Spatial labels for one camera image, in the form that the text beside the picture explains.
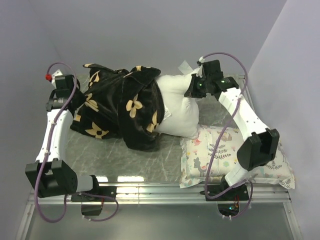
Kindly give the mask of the white pillow insert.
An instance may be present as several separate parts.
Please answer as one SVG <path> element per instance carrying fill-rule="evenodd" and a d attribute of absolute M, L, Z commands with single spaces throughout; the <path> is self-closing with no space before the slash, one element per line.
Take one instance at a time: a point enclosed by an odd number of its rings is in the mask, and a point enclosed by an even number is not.
<path fill-rule="evenodd" d="M 199 108 L 194 98 L 184 97 L 191 83 L 191 75 L 161 75 L 156 79 L 163 103 L 171 116 L 155 128 L 160 134 L 196 139 L 198 137 Z"/>

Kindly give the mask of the black floral plush pillowcase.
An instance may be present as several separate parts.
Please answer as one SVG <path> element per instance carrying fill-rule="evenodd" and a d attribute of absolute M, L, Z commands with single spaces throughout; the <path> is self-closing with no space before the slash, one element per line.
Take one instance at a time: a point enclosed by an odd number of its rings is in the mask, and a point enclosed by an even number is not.
<path fill-rule="evenodd" d="M 121 138 L 129 149 L 154 151 L 156 128 L 165 115 L 156 81 L 161 70 L 142 65 L 113 70 L 96 63 L 84 67 L 89 69 L 88 89 L 71 130 L 101 140 Z"/>

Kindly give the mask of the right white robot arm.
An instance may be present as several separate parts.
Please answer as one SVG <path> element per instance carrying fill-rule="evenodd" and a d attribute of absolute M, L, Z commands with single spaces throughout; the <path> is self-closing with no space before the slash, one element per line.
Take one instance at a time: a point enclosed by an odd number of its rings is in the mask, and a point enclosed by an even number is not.
<path fill-rule="evenodd" d="M 200 99 L 208 94 L 214 96 L 231 115 L 243 138 L 243 144 L 236 153 L 237 164 L 221 181 L 221 196 L 231 200 L 238 194 L 237 186 L 248 178 L 249 171 L 275 159 L 280 134 L 259 119 L 236 80 L 224 76 L 219 60 L 201 59 L 197 64 L 199 69 L 191 74 L 185 97 Z"/>

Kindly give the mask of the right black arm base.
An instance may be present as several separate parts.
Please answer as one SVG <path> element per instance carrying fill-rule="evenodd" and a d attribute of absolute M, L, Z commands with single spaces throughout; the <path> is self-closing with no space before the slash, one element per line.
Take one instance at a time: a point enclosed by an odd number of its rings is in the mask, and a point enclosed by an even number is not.
<path fill-rule="evenodd" d="M 217 202 L 219 215 L 223 219 L 235 219 L 249 209 L 253 197 L 253 189 L 248 190 L 245 184 L 237 187 L 208 185 L 207 190 L 200 192 L 206 202 Z"/>

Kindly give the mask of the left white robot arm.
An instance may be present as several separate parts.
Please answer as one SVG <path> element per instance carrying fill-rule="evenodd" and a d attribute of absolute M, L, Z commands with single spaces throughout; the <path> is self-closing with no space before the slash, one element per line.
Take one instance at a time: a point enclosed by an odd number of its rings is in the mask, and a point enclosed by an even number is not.
<path fill-rule="evenodd" d="M 65 162 L 68 131 L 85 96 L 71 74 L 47 78 L 51 78 L 55 88 L 45 106 L 47 125 L 43 143 L 35 163 L 26 165 L 26 177 L 39 198 L 83 192 L 89 201 L 96 201 L 101 195 L 97 178 L 78 176 Z"/>

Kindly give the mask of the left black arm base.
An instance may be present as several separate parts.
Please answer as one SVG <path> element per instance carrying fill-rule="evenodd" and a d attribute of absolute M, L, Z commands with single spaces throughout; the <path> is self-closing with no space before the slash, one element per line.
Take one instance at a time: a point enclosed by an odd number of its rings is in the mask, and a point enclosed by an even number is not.
<path fill-rule="evenodd" d="M 70 197 L 72 203 L 81 203 L 81 214 L 85 217 L 98 217 L 103 210 L 104 203 L 115 203 L 116 211 L 116 186 L 99 186 L 97 191 L 75 193 Z"/>

